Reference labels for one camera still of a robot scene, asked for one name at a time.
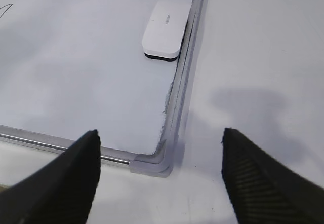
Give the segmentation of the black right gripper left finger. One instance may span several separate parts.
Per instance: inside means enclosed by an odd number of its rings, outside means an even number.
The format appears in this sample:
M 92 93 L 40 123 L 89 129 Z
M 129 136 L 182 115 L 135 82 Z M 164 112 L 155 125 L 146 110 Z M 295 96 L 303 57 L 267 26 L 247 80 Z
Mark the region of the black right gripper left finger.
M 97 130 L 1 192 L 1 223 L 86 223 L 101 175 Z

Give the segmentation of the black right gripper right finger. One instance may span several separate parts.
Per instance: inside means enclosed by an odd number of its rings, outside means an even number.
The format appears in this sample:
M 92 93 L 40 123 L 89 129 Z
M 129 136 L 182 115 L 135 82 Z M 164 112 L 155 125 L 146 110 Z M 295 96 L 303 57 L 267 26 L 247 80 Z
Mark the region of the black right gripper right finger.
M 222 178 L 238 223 L 323 223 L 323 188 L 225 128 Z

